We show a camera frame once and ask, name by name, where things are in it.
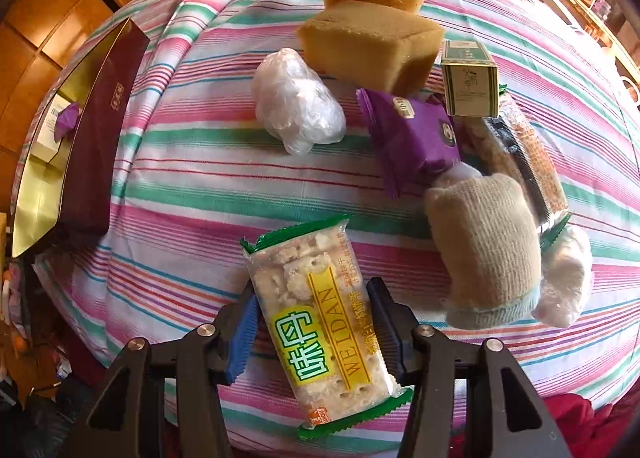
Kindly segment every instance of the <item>silver bolt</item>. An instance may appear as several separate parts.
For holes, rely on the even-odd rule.
[[[132,352],[136,352],[145,347],[145,340],[142,337],[136,337],[127,343],[127,348]]]
[[[200,337],[210,337],[216,332],[216,327],[213,324],[201,324],[198,326],[198,335]]]
[[[486,347],[492,352],[499,352],[504,348],[504,344],[502,344],[502,341],[499,341],[498,339],[489,339],[486,342]]]
[[[422,335],[423,337],[433,337],[435,333],[433,327],[428,324],[421,324],[415,330],[418,332],[418,335]]]

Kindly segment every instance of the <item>tablecloth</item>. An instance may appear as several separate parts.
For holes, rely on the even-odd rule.
[[[381,275],[418,319],[454,339],[500,337],[543,396],[574,392],[596,408],[620,398],[640,374],[640,120],[597,46],[537,0],[422,5],[448,39],[480,40],[491,51],[500,82],[553,158],[571,223],[587,230],[594,254],[593,295],[569,329],[527,318],[465,332],[444,323],[449,277],[422,213],[423,189],[411,185],[396,201],[385,196],[354,87],[323,77],[348,132],[306,156],[286,154],[255,122],[256,67],[285,46],[300,50],[296,27],[321,9],[322,0],[135,0],[63,70],[61,79],[124,18],[150,37],[122,126],[108,234],[97,247],[52,250],[34,265],[68,323],[105,365],[135,335],[176,339],[238,296],[247,278],[241,237],[348,213],[364,276]],[[443,91],[437,64],[427,88]],[[408,411],[297,442],[302,412],[264,329],[244,374],[220,396],[232,443],[274,456],[394,456]],[[166,398],[175,419],[175,384]]]

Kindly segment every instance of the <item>purple snack packet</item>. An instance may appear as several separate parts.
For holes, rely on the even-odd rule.
[[[53,140],[59,142],[69,131],[73,131],[78,124],[80,107],[78,102],[67,105],[56,118],[56,126],[53,129]]]
[[[400,196],[416,173],[434,178],[460,161],[449,116],[442,104],[422,103],[370,89],[356,92],[385,190]]]

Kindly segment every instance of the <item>white plastic bundle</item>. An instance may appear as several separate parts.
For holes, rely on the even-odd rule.
[[[306,154],[316,143],[344,137],[340,104],[291,48],[264,57],[255,71],[252,93],[257,120],[282,140],[289,154]]]
[[[568,328],[578,320],[591,297],[592,260],[587,233],[568,225],[543,257],[534,319],[556,328]]]

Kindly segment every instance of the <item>box with gold lining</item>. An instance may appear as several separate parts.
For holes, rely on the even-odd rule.
[[[12,254],[96,243],[109,230],[111,181],[129,94],[149,39],[127,19],[69,73],[47,103],[24,164]],[[82,110],[75,130],[53,141],[66,103]]]

